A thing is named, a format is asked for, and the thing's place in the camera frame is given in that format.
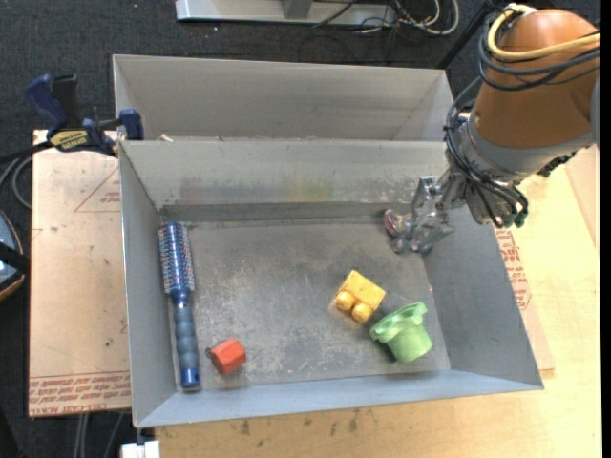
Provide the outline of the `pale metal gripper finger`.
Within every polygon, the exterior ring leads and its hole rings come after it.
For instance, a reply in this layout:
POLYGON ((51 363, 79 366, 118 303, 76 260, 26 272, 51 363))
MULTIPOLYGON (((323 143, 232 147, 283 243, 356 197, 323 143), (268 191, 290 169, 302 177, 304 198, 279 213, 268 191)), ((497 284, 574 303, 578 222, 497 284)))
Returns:
POLYGON ((424 216, 417 227, 416 251, 428 253, 433 246, 454 231, 445 210, 434 210, 424 216))
POLYGON ((436 209, 437 191, 433 177, 419 179, 411 210, 404 215, 391 212, 391 247, 397 254, 416 251, 416 232, 421 219, 436 209))

